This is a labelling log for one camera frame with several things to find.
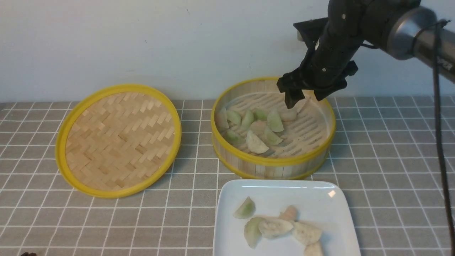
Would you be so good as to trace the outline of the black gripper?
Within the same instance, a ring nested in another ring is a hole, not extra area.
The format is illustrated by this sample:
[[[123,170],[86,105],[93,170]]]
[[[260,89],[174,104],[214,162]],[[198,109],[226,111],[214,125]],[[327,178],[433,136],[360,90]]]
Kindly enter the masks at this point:
[[[330,0],[327,17],[294,23],[307,53],[299,68],[277,82],[287,109],[305,99],[302,90],[322,101],[347,87],[344,70],[364,42],[359,33],[364,7],[361,0]]]

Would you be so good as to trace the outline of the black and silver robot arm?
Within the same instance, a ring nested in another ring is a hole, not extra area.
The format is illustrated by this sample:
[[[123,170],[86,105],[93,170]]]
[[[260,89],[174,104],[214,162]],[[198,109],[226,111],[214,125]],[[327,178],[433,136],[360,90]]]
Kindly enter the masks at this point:
[[[413,57],[454,81],[454,32],[447,20],[419,0],[330,0],[328,16],[294,23],[307,52],[300,66],[277,81],[288,109],[305,99],[304,90],[322,101],[346,88],[357,73],[352,60],[360,47],[380,49],[397,60]]]

